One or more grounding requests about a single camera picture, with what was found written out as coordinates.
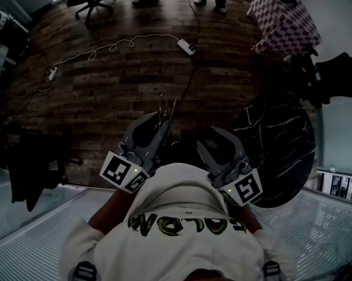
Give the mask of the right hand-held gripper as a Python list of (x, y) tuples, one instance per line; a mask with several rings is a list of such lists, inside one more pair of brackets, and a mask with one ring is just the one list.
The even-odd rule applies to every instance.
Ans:
[(213, 142), (209, 150), (196, 141), (209, 170), (207, 179), (227, 202), (242, 207), (263, 193), (258, 170), (251, 167), (247, 156), (242, 156), (243, 145), (234, 134), (215, 126), (209, 127), (209, 134)]

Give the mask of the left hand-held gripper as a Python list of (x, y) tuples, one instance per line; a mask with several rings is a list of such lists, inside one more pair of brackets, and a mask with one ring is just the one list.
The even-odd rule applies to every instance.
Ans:
[(170, 119), (146, 114), (127, 127), (122, 143), (109, 151), (100, 176), (126, 193), (136, 192), (155, 173), (158, 150), (170, 132)]

